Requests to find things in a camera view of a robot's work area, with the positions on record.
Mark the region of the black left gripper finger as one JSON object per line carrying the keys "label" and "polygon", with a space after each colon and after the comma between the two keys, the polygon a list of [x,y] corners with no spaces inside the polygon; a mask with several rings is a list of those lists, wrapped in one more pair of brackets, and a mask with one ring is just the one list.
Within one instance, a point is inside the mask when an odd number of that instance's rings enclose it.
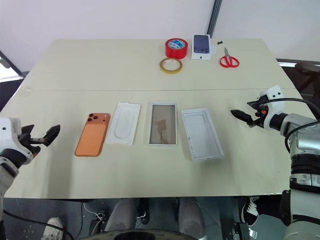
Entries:
{"label": "black left gripper finger", "polygon": [[31,132],[32,132],[34,126],[35,126],[34,124],[27,125],[27,126],[23,126],[23,127],[21,128],[21,134],[22,134],[23,136],[24,136],[24,135],[26,135],[26,136],[31,136]]}
{"label": "black left gripper finger", "polygon": [[59,135],[61,129],[61,125],[52,126],[43,137],[43,144],[48,147]]}

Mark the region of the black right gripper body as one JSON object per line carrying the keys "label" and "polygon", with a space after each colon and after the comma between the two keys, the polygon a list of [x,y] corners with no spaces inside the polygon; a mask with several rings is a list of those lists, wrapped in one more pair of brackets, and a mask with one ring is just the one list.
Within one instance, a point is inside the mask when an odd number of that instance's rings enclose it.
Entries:
{"label": "black right gripper body", "polygon": [[260,104],[259,108],[254,108],[256,110],[255,116],[256,120],[253,121],[250,127],[258,126],[260,128],[264,128],[264,122],[269,112],[269,107],[266,104]]}

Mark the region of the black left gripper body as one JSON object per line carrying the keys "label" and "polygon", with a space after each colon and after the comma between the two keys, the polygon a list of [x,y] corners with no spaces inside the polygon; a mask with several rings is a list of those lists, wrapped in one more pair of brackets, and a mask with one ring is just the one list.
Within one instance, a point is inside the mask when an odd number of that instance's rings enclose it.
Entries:
{"label": "black left gripper body", "polygon": [[18,141],[26,147],[35,157],[40,151],[41,147],[39,145],[45,142],[45,138],[32,138],[30,134],[22,134],[17,137]]}

